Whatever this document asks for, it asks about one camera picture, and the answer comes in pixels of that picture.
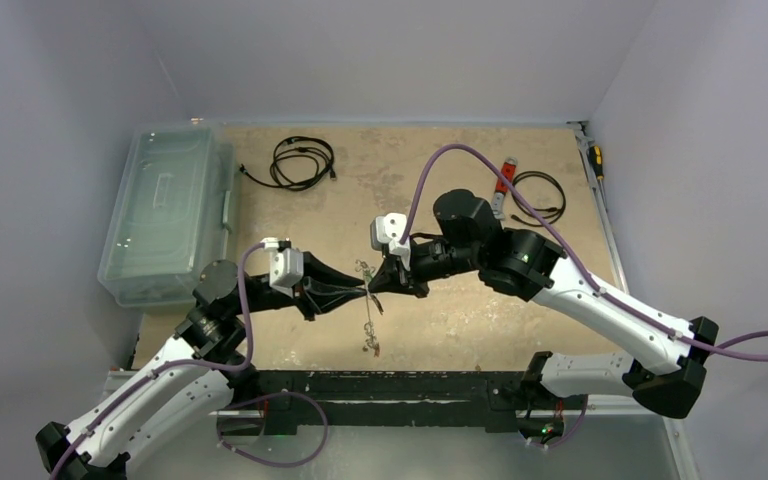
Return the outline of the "black fob key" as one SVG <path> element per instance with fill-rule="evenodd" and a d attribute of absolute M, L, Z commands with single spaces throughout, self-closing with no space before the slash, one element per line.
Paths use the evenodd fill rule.
<path fill-rule="evenodd" d="M 380 300 L 377 298 L 377 296 L 371 294 L 370 295 L 370 299 L 374 303 L 374 305 L 375 305 L 377 311 L 379 312 L 379 314 L 383 315 L 384 314 L 384 309 L 383 309 L 383 306 L 382 306 Z"/>

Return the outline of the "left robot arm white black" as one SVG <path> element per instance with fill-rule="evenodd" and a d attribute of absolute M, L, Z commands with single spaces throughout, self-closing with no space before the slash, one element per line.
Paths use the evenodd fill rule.
<path fill-rule="evenodd" d="M 125 479 L 171 438 L 210 412 L 244 409 L 260 393 L 253 353 L 254 312 L 294 308 L 309 321 L 365 296 L 363 280 L 279 241 L 270 271 L 250 276 L 229 260 L 207 265 L 195 305 L 154 355 L 114 393 L 64 425 L 35 437 L 53 479 Z"/>

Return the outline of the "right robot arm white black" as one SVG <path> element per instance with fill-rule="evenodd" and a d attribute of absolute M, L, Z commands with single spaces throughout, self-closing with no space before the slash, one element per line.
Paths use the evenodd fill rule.
<path fill-rule="evenodd" d="M 424 298 L 431 281 L 477 272 L 493 291 L 560 312 L 607 338 L 618 351 L 595 355 L 536 354 L 521 381 L 524 399 L 544 407 L 577 395 L 634 399 L 664 417 L 684 419 L 707 375 L 718 325 L 701 316 L 674 317 L 648 306 L 586 270 L 561 246 L 529 229 L 511 229 L 490 204 L 456 189 L 433 205 L 440 234 L 401 241 L 407 217 L 390 213 L 370 225 L 371 245 L 383 262 L 369 283 L 374 293 Z"/>

